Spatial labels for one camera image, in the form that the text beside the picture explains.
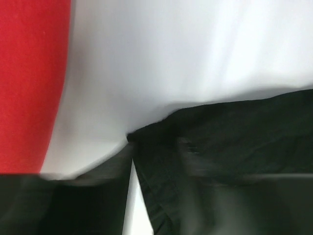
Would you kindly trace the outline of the red tank top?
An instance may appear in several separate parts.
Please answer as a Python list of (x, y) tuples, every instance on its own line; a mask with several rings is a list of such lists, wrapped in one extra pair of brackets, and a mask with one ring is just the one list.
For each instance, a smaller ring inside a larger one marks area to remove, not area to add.
[(63, 91), (71, 2), (0, 3), (0, 171), (39, 173)]

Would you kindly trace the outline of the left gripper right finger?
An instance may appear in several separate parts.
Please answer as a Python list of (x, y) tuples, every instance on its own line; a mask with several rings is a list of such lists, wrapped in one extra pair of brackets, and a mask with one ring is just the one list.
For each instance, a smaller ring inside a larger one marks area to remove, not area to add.
[(312, 234), (311, 174), (229, 174), (185, 139), (179, 139), (178, 153), (183, 235)]

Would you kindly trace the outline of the black tank top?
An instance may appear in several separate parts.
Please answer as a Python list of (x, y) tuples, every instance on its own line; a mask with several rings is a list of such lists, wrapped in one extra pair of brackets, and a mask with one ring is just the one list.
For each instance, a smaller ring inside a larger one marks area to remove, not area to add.
[(179, 149), (197, 181), (313, 170), (313, 92), (178, 110), (127, 135), (156, 235), (178, 234)]

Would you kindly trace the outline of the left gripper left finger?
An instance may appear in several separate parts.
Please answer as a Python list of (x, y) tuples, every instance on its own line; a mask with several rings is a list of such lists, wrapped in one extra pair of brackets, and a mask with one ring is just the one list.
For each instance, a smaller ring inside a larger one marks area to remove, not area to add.
[(120, 235), (133, 146), (73, 180), (0, 177), (1, 235)]

